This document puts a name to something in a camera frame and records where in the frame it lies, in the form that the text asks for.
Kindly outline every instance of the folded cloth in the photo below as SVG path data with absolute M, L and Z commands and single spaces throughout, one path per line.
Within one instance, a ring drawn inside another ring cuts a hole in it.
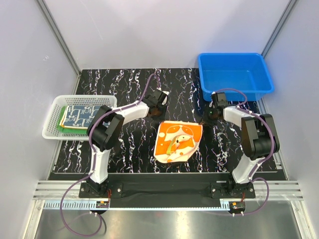
M 86 129 L 76 129 L 76 128 L 63 128 L 60 124 L 65 116 L 66 106 L 61 109 L 60 118 L 57 125 L 57 130 L 62 133 L 73 133 L 73 134 L 86 134 Z
M 99 108 L 100 106 L 67 106 L 60 126 L 87 129 Z
M 199 147 L 203 126 L 164 121 L 159 125 L 154 157 L 161 163 L 186 162 Z

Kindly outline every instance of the metal floor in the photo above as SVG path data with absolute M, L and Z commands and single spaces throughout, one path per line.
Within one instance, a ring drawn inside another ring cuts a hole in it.
M 258 207 L 247 202 L 247 211 Z M 85 211 L 65 210 L 67 222 Z M 270 201 L 265 208 L 250 216 L 233 218 L 226 212 L 185 211 L 108 211 L 95 239 L 299 239 L 299 232 L 290 202 Z M 71 223 L 82 234 L 93 233 L 99 220 L 86 215 Z M 63 226 L 58 210 L 43 210 L 36 239 L 77 239 Z

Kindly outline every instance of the blue plastic container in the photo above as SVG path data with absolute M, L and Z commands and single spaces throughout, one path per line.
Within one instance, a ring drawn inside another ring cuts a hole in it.
M 262 55 L 258 53 L 203 53 L 198 56 L 200 84 L 206 101 L 223 88 L 235 88 L 248 101 L 258 101 L 274 91 L 274 84 Z M 226 91 L 229 101 L 243 101 L 237 92 Z

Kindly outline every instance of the yellow cloth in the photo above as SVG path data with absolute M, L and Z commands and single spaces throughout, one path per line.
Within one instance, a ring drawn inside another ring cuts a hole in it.
M 198 149 L 203 126 L 164 121 L 159 125 L 154 157 L 161 163 L 186 162 Z

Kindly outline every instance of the white plastic basket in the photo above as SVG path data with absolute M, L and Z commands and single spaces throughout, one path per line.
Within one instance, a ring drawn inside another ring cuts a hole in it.
M 115 96 L 69 95 L 58 96 L 54 99 L 50 112 L 45 120 L 42 136 L 47 139 L 57 140 L 89 140 L 85 134 L 62 133 L 56 129 L 61 109 L 64 106 L 102 106 L 116 107 Z

